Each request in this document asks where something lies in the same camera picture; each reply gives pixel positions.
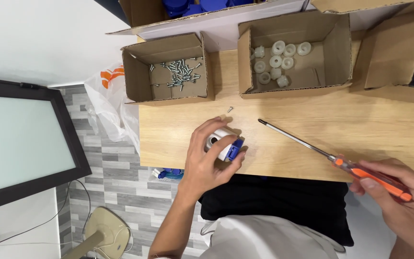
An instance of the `screwdriver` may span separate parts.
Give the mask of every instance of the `screwdriver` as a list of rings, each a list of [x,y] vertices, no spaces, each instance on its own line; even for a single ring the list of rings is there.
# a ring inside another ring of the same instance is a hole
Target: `screwdriver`
[[[332,162],[332,165],[340,168],[344,171],[346,171],[347,173],[349,173],[352,177],[354,177],[354,179],[359,179],[362,177],[369,177],[375,181],[377,181],[379,184],[381,184],[382,186],[384,186],[386,188],[386,190],[392,194],[395,197],[400,198],[402,201],[411,201],[412,199],[412,195],[410,193],[410,190],[408,189],[407,186],[405,186],[403,183],[401,183],[398,179],[392,179],[392,177],[387,176],[383,173],[380,172],[376,172],[373,170],[370,170],[368,168],[365,168],[364,166],[361,166],[357,163],[353,163],[349,160],[347,160],[342,154],[339,154],[337,156],[329,154],[327,152],[325,152],[324,150],[318,149],[317,147],[304,142],[303,140],[293,136],[290,133],[287,133],[283,130],[281,130],[280,128],[273,126],[272,124],[267,123],[266,121],[262,120],[262,119],[258,119],[258,121],[268,127],[270,127],[271,129],[295,140],[296,142],[309,147],[310,149],[318,152],[319,154],[325,156],[328,160],[330,160]]]

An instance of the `black pants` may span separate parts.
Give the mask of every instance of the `black pants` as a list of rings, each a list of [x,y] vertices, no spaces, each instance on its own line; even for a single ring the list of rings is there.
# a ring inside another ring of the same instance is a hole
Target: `black pants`
[[[228,215],[276,216],[352,247],[344,201],[347,192],[344,182],[235,174],[228,183],[205,192],[199,202],[206,220]]]

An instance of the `pile of screws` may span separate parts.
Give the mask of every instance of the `pile of screws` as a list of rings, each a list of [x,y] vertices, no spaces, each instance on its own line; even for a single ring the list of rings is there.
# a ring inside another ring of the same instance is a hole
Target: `pile of screws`
[[[199,63],[196,67],[190,68],[188,65],[185,64],[185,59],[177,60],[174,62],[171,62],[170,64],[166,64],[165,62],[162,62],[159,64],[162,67],[165,67],[172,72],[172,82],[166,83],[167,87],[175,87],[180,86],[180,91],[183,89],[183,83],[184,82],[192,82],[196,83],[196,79],[201,78],[198,74],[191,75],[193,69],[198,68],[202,65],[202,63]],[[154,69],[154,65],[149,66],[149,70],[152,72]]]

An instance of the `white shirt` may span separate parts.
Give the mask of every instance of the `white shirt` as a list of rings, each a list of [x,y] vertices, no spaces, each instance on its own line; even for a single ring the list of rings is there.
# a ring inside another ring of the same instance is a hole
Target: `white shirt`
[[[346,258],[333,239],[274,216],[226,216],[207,222],[201,235],[209,249],[200,259]]]

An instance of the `orange print on bag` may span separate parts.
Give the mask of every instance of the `orange print on bag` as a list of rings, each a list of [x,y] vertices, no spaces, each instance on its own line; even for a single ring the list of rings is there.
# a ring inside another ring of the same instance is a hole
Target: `orange print on bag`
[[[113,71],[107,69],[105,71],[100,72],[103,87],[108,89],[108,84],[111,80],[113,80],[114,78],[118,76],[123,76],[123,75],[124,75],[124,66],[122,65],[120,65],[118,68],[116,68]]]

